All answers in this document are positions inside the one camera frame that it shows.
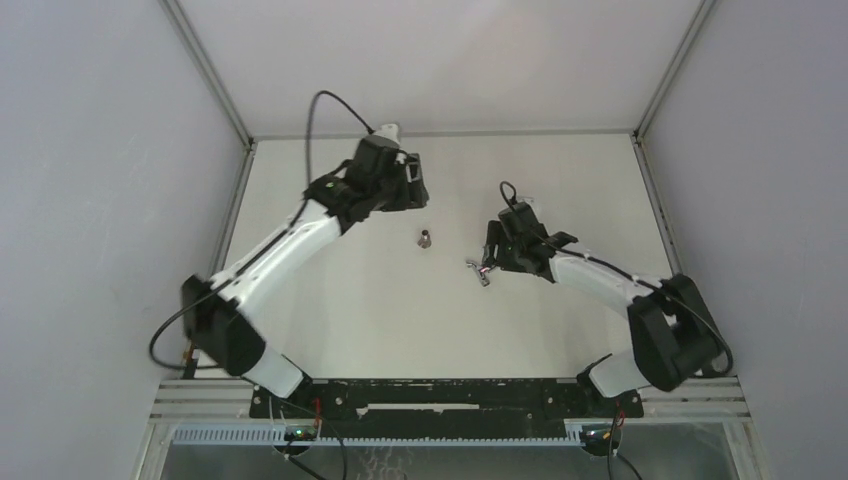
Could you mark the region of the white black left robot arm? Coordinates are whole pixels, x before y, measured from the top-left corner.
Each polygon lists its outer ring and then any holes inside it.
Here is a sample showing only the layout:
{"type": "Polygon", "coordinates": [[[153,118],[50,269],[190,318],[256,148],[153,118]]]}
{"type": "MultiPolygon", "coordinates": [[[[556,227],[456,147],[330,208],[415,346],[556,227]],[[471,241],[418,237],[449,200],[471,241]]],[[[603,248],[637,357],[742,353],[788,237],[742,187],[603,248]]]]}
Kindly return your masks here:
{"type": "Polygon", "coordinates": [[[426,206],[418,154],[401,147],[398,125],[365,135],[352,158],[313,180],[291,219],[229,268],[208,280],[189,277],[181,287],[180,317],[187,339],[216,368],[274,395],[290,417],[311,407],[307,374],[270,346],[254,318],[282,283],[322,248],[374,212],[426,206]]]}

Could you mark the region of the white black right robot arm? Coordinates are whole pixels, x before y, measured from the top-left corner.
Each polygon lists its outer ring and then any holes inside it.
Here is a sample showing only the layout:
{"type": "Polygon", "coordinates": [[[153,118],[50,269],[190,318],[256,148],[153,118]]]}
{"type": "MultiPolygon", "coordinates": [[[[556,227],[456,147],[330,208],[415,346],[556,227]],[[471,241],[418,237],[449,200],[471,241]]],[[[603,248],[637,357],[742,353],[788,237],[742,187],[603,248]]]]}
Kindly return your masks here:
{"type": "Polygon", "coordinates": [[[586,293],[627,324],[631,345],[586,367],[578,402],[605,415],[643,387],[671,392],[693,378],[730,373],[732,354],[695,282],[684,274],[641,277],[593,255],[577,237],[549,232],[533,208],[511,201],[487,224],[478,271],[529,274],[586,293]]]}

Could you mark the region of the chrome water faucet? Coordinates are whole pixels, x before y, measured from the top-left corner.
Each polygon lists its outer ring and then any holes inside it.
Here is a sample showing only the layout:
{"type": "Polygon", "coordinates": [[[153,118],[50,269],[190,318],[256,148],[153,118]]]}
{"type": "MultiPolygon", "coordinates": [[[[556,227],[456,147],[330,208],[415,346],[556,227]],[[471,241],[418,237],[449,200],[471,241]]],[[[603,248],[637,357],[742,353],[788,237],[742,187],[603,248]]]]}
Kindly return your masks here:
{"type": "Polygon", "coordinates": [[[491,284],[491,280],[489,278],[490,272],[493,270],[491,265],[473,260],[466,260],[465,264],[467,268],[474,272],[482,287],[488,287],[491,284]]]}

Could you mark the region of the threaded metal pipe fitting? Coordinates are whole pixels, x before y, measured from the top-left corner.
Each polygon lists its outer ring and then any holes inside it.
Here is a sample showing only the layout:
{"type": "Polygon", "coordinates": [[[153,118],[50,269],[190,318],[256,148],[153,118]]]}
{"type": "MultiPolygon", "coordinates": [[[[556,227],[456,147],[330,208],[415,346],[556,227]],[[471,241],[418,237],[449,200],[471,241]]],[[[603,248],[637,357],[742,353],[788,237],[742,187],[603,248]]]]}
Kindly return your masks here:
{"type": "Polygon", "coordinates": [[[417,245],[422,249],[428,249],[432,246],[432,237],[429,230],[424,229],[420,232],[417,245]]]}

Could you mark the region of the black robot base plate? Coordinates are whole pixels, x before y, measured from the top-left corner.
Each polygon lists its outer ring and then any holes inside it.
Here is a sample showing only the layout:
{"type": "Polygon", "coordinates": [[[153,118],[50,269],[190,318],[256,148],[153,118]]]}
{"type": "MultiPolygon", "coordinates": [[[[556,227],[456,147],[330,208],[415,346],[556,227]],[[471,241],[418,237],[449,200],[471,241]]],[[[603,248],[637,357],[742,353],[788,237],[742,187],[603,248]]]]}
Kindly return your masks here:
{"type": "Polygon", "coordinates": [[[302,420],[345,440],[547,440],[565,437],[568,421],[645,414],[634,390],[603,398],[569,378],[313,380],[284,399],[255,389],[250,418],[302,420]]]}

